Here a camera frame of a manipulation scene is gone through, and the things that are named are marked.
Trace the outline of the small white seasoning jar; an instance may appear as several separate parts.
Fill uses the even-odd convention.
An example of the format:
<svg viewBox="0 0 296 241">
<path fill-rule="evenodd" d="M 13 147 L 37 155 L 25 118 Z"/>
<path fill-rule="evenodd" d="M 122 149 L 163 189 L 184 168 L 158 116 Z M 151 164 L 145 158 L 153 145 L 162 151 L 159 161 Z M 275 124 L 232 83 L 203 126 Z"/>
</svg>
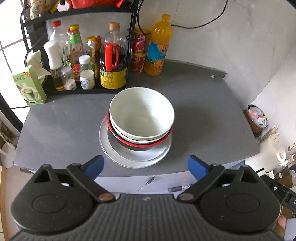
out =
<svg viewBox="0 0 296 241">
<path fill-rule="evenodd" d="M 89 55 L 79 57 L 79 78 L 83 90 L 91 90 L 95 87 L 94 71 L 90 62 Z"/>
</svg>

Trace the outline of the red cola can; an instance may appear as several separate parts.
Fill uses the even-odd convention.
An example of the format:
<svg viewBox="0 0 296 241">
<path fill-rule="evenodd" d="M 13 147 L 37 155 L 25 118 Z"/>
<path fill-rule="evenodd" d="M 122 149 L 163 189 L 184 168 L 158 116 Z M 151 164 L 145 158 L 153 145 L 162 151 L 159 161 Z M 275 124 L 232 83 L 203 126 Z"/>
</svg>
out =
<svg viewBox="0 0 296 241">
<path fill-rule="evenodd" d="M 135 73 L 142 73 L 144 70 L 145 59 L 146 53 L 133 53 L 131 71 Z"/>
<path fill-rule="evenodd" d="M 145 51 L 147 36 L 149 35 L 149 31 L 140 30 L 139 28 L 135 28 L 134 31 L 134 43 L 133 43 L 133 52 L 134 53 L 143 53 Z"/>
</svg>

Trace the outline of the orange juice bottle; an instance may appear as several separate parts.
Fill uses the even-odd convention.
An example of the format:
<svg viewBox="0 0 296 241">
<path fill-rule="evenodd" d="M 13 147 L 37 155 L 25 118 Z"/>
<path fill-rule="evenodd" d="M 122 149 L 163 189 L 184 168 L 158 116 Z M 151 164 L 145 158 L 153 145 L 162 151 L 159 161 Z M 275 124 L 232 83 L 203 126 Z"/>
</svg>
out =
<svg viewBox="0 0 296 241">
<path fill-rule="evenodd" d="M 163 69 L 170 40 L 173 36 L 170 19 L 170 15 L 163 14 L 162 19 L 155 23 L 152 28 L 144 64 L 145 73 L 148 75 L 159 75 Z"/>
</svg>

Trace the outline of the red rimmed bowl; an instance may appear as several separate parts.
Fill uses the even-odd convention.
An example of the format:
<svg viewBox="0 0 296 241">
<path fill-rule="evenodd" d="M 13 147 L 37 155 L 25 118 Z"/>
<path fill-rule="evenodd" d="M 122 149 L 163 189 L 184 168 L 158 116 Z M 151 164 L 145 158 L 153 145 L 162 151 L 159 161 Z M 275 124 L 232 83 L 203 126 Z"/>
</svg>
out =
<svg viewBox="0 0 296 241">
<path fill-rule="evenodd" d="M 137 110 L 107 112 L 107 125 L 122 144 L 136 149 L 148 149 L 163 143 L 173 130 L 175 112 Z"/>
</svg>

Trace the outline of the white rice cooker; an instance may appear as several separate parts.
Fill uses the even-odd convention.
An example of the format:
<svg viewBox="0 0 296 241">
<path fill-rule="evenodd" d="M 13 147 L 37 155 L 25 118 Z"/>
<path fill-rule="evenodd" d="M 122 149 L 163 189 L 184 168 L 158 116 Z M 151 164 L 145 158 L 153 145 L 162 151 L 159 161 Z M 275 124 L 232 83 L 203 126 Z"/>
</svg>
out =
<svg viewBox="0 0 296 241">
<path fill-rule="evenodd" d="M 281 166 L 286 161 L 287 154 L 279 136 L 270 135 L 260 143 L 260 164 L 266 172 Z"/>
</svg>

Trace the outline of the white cap oil bottle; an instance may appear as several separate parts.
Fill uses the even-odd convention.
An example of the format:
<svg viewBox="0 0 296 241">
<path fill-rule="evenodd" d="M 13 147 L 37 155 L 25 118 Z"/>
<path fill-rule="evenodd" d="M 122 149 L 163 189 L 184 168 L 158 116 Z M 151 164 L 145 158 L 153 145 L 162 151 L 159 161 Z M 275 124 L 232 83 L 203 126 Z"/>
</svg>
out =
<svg viewBox="0 0 296 241">
<path fill-rule="evenodd" d="M 62 62 L 58 42 L 56 40 L 48 41 L 44 44 L 44 49 L 48 56 L 50 72 L 53 77 L 55 89 L 57 91 L 64 91 L 65 87 L 61 73 L 64 65 Z"/>
</svg>

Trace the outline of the upper red cola can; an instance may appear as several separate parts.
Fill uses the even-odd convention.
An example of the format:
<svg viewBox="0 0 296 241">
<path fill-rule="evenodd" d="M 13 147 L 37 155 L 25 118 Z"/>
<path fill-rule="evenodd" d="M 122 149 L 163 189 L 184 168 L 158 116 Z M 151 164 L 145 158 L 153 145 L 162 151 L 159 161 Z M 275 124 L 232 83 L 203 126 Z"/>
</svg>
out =
<svg viewBox="0 0 296 241">
<path fill-rule="evenodd" d="M 133 52 L 134 53 L 143 53 L 145 51 L 147 36 L 149 35 L 149 31 L 140 30 L 139 28 L 135 28 L 134 31 L 134 43 L 133 43 Z"/>
</svg>

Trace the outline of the black metal shelf rack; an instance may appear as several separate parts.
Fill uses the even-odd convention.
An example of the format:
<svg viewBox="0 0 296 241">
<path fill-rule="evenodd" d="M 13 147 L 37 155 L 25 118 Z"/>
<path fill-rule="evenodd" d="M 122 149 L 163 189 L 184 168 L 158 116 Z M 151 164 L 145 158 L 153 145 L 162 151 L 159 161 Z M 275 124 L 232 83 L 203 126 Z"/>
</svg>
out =
<svg viewBox="0 0 296 241">
<path fill-rule="evenodd" d="M 22 36 L 23 41 L 25 44 L 25 48 L 27 51 L 27 55 L 30 53 L 31 50 L 41 51 L 42 55 L 42 61 L 44 64 L 45 69 L 49 70 L 49 62 L 46 52 L 44 51 L 43 45 L 48 41 L 48 32 L 47 32 L 47 26 L 46 21 L 49 20 L 62 20 L 62 18 L 68 17 L 68 16 L 83 16 L 83 15 L 90 15 L 90 14 L 101 14 L 101 13 L 129 13 L 130 15 L 130 24 L 127 28 L 128 35 L 126 36 L 126 39 L 128 40 L 128 64 L 127 64 L 127 81 L 126 85 L 123 88 L 116 89 L 116 90 L 110 90 L 103 88 L 99 82 L 99 84 L 96 84 L 95 88 L 92 90 L 82 90 L 78 87 L 78 89 L 73 91 L 57 91 L 55 89 L 55 86 L 53 84 L 52 77 L 46 77 L 43 89 L 47 96 L 53 96 L 53 95 L 67 95 L 67 94 L 101 94 L 101 93 L 118 93 L 119 91 L 123 90 L 124 88 L 129 87 L 130 85 L 130 64 L 132 61 L 132 48 L 133 48 L 133 42 L 134 42 L 134 30 L 135 30 L 135 24 L 137 19 L 137 10 L 138 10 L 138 4 L 139 1 L 123 1 L 123 4 L 120 8 L 117 8 L 116 6 L 94 6 L 91 8 L 82 8 L 82 9 L 71 9 L 64 12 L 55 12 L 52 14 L 45 14 L 41 17 L 35 18 L 31 20 L 30 18 L 30 10 L 29 7 L 26 7 L 23 9 L 21 16 L 20 16 L 20 25 L 22 30 Z M 29 39 L 31 42 L 31 48 L 28 46 L 27 37 L 25 34 L 25 29 L 27 30 L 27 33 L 29 34 Z M 27 65 L 27 55 L 25 56 L 24 63 Z"/>
</svg>

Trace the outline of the green tissue box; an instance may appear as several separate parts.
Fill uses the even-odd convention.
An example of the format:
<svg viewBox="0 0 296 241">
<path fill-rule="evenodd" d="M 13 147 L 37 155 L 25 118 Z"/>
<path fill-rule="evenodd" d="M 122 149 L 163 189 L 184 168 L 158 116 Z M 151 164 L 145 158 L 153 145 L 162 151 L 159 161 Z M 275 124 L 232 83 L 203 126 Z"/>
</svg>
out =
<svg viewBox="0 0 296 241">
<path fill-rule="evenodd" d="M 44 104 L 47 96 L 32 65 L 25 66 L 12 78 L 27 105 Z"/>
</svg>

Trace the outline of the white ceramic bowl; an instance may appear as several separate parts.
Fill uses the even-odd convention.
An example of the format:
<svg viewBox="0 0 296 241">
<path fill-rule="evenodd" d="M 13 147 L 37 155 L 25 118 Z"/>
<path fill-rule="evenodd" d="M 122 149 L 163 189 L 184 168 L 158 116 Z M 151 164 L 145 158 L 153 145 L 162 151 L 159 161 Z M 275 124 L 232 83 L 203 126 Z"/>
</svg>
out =
<svg viewBox="0 0 296 241">
<path fill-rule="evenodd" d="M 109 116 L 113 126 L 125 136 L 134 140 L 152 140 L 171 129 L 175 111 L 160 92 L 146 87 L 131 87 L 111 100 Z"/>
</svg>

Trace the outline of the brown trash bin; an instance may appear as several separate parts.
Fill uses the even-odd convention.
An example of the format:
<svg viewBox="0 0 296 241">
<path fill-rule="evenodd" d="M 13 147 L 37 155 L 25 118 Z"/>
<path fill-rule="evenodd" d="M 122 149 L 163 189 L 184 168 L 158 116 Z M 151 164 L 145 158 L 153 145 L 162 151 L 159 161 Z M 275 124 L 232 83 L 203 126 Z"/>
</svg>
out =
<svg viewBox="0 0 296 241">
<path fill-rule="evenodd" d="M 268 127 L 268 119 L 264 112 L 257 106 L 250 104 L 244 110 L 244 115 L 251 127 L 253 134 L 259 137 L 264 129 Z"/>
</svg>

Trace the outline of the white bakery print plate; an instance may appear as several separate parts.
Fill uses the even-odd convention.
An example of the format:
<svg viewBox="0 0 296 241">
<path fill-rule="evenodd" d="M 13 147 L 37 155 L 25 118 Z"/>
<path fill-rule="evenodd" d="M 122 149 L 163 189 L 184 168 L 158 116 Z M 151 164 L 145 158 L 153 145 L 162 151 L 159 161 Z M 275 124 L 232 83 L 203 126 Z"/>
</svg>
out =
<svg viewBox="0 0 296 241">
<path fill-rule="evenodd" d="M 106 156 L 119 166 L 139 169 L 160 162 L 170 151 L 173 136 L 170 135 L 163 143 L 150 149 L 139 151 L 129 149 L 114 137 L 108 129 L 107 118 L 104 118 L 99 129 L 99 143 Z"/>
</svg>

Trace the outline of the small glass salt jar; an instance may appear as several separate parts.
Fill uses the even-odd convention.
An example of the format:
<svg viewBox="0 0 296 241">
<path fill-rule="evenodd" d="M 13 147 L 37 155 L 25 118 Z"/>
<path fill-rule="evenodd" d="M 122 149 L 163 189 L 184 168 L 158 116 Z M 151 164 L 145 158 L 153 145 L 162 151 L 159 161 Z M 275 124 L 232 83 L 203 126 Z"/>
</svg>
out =
<svg viewBox="0 0 296 241">
<path fill-rule="evenodd" d="M 76 82 L 74 80 L 71 67 L 67 66 L 61 69 L 61 78 L 64 84 L 65 90 L 75 90 Z"/>
</svg>

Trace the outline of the green label sauce bottle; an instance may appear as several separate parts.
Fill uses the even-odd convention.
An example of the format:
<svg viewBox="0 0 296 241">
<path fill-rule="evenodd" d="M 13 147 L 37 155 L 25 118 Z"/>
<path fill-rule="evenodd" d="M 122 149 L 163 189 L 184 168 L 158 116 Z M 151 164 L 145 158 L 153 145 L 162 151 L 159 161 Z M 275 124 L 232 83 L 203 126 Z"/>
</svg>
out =
<svg viewBox="0 0 296 241">
<path fill-rule="evenodd" d="M 80 63 L 79 57 L 84 54 L 84 48 L 82 44 L 82 39 L 79 31 L 79 25 L 74 24 L 70 26 L 70 64 L 71 70 L 73 73 L 74 80 L 76 82 L 80 81 L 79 71 L 80 71 Z"/>
</svg>

